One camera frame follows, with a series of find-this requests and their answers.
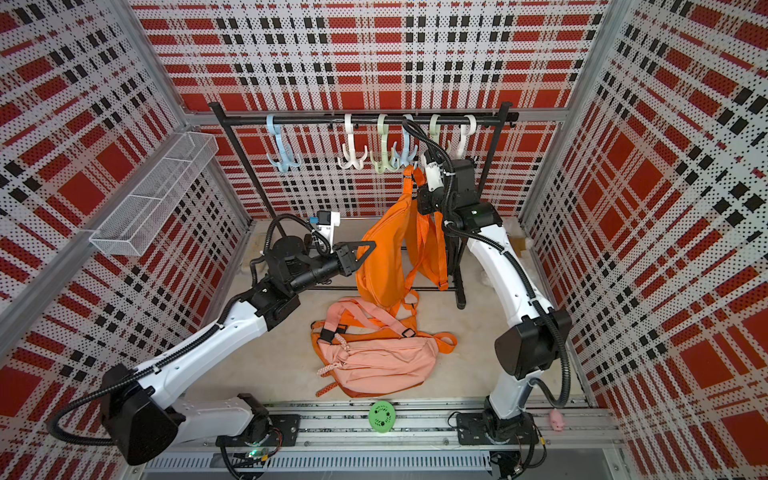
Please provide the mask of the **orange sling bag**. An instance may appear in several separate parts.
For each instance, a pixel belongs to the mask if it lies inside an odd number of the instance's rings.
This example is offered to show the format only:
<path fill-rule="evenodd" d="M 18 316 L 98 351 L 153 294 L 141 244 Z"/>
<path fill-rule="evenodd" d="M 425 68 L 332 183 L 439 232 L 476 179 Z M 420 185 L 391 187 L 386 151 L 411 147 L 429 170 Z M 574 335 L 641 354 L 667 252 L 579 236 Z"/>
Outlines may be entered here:
<path fill-rule="evenodd" d="M 365 248 L 367 258 L 356 273 L 360 297 L 381 307 L 393 316 L 400 310 L 409 287 L 403 268 L 402 247 L 414 220 L 414 167 L 403 172 L 402 192 L 398 200 L 366 232 L 364 241 L 375 243 Z"/>
<path fill-rule="evenodd" d="M 412 265 L 439 290 L 449 288 L 446 241 L 441 212 L 422 214 L 419 196 L 411 203 L 406 244 Z"/>

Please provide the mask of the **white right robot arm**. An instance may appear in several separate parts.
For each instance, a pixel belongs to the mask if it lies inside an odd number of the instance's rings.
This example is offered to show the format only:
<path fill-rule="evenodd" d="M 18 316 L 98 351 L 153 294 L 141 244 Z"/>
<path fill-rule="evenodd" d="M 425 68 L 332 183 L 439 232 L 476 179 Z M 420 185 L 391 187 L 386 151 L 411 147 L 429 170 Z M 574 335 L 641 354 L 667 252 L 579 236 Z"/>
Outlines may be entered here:
<path fill-rule="evenodd" d="M 555 409 L 570 398 L 572 370 L 566 340 L 572 319 L 557 310 L 534 285 L 517 259 L 496 208 L 482 200 L 469 159 L 452 159 L 421 126 L 406 118 L 404 130 L 426 145 L 427 184 L 418 191 L 423 213 L 440 213 L 440 228 L 465 241 L 479 261 L 502 304 L 508 329 L 494 343 L 502 372 L 479 415 L 457 418 L 463 444 L 536 441 L 538 431 L 526 411 L 534 389 Z"/>

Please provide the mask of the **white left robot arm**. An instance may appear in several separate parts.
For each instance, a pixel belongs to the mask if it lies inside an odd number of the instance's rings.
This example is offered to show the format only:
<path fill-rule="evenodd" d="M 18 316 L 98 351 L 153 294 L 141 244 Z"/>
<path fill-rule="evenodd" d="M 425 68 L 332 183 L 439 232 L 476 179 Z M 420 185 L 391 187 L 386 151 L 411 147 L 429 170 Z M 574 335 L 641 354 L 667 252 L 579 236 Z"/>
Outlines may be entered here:
<path fill-rule="evenodd" d="M 306 235 L 276 238 L 275 229 L 286 219 L 299 224 Z M 338 224 L 330 211 L 320 211 L 309 221 L 294 214 L 274 217 L 261 256 L 250 262 L 250 288 L 231 297 L 217 320 L 133 368 L 112 367 L 99 390 L 51 415 L 48 433 L 68 444 L 115 447 L 135 466 L 176 443 L 247 431 L 260 409 L 253 398 L 239 396 L 222 406 L 184 413 L 181 397 L 230 354 L 290 316 L 300 305 L 301 292 L 337 275 L 349 277 L 363 266 L 375 242 L 333 244 Z"/>

